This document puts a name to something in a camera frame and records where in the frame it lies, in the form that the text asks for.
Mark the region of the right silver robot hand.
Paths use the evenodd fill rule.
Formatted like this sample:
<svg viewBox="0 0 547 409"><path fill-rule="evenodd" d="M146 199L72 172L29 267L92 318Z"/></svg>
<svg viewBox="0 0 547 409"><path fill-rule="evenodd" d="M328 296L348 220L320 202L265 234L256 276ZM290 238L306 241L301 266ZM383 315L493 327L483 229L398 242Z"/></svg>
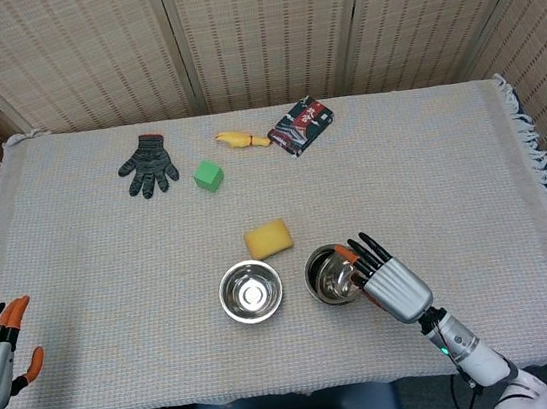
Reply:
<svg viewBox="0 0 547 409"><path fill-rule="evenodd" d="M359 242L334 245L334 252L354 268L351 283L400 322L418 322L433 303L429 286L368 234L358 237Z"/></svg>

